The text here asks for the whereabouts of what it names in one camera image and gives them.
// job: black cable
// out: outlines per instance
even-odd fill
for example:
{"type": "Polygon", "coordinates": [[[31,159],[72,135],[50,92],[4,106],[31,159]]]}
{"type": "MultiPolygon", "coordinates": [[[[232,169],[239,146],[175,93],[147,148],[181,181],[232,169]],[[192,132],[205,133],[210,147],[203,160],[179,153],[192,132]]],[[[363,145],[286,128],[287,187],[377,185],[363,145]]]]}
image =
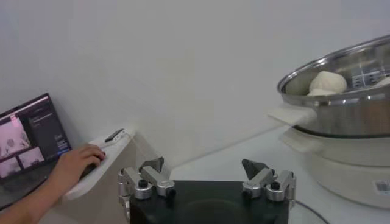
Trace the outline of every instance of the black cable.
{"type": "Polygon", "coordinates": [[[305,203],[301,202],[301,201],[295,201],[298,205],[301,205],[302,207],[304,208],[307,208],[309,211],[311,211],[312,213],[314,213],[316,216],[318,216],[322,221],[324,221],[325,224],[330,224],[330,222],[328,220],[326,220],[324,218],[324,216],[322,216],[320,213],[318,213],[316,210],[314,210],[313,208],[311,208],[310,206],[306,205],[305,203]]]}

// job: laptop keyboard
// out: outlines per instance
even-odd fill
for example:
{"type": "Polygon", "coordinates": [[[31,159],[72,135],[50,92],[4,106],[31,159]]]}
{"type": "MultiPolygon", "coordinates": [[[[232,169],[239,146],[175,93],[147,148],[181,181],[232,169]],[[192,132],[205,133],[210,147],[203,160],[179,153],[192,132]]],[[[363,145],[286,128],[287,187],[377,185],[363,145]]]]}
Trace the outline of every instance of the laptop keyboard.
{"type": "Polygon", "coordinates": [[[0,210],[22,199],[40,186],[49,176],[55,163],[50,163],[0,184],[0,210]]]}

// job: white dough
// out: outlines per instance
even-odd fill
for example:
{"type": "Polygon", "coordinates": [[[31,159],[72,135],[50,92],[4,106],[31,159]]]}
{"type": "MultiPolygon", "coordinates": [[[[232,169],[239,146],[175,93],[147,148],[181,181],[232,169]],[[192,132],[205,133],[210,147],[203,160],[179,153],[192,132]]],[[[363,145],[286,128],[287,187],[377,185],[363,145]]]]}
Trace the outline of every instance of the white dough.
{"type": "Polygon", "coordinates": [[[313,89],[307,95],[308,96],[327,96],[327,95],[332,95],[332,94],[336,94],[336,93],[332,92],[332,91],[323,90],[323,89],[313,89]]]}
{"type": "Polygon", "coordinates": [[[310,92],[314,89],[342,93],[347,89],[347,81],[339,74],[322,71],[310,83],[310,92]]]}
{"type": "Polygon", "coordinates": [[[382,79],[380,82],[378,82],[377,84],[375,84],[373,87],[379,87],[379,86],[383,86],[383,85],[387,85],[387,84],[390,84],[390,77],[386,77],[384,79],[382,79]]]}

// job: stainless steel pot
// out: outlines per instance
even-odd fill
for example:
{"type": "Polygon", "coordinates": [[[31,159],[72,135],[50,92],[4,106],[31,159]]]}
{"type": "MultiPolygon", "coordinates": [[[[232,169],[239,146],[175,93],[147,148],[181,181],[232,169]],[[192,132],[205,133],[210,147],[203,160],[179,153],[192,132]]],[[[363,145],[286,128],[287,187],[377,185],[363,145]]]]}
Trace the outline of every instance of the stainless steel pot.
{"type": "Polygon", "coordinates": [[[312,135],[337,138],[390,136],[390,35],[328,54],[286,75],[277,86],[285,105],[271,116],[312,135]],[[347,91],[306,96],[320,71],[341,74],[347,91]]]}

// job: laptop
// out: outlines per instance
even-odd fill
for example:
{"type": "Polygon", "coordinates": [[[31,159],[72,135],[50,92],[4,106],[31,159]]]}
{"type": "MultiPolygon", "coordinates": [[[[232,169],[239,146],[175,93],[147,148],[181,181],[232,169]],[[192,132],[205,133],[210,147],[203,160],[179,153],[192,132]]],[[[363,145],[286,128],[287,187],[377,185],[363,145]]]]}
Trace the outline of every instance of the laptop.
{"type": "Polygon", "coordinates": [[[48,93],[0,114],[0,210],[42,184],[69,150],[48,93]]]}

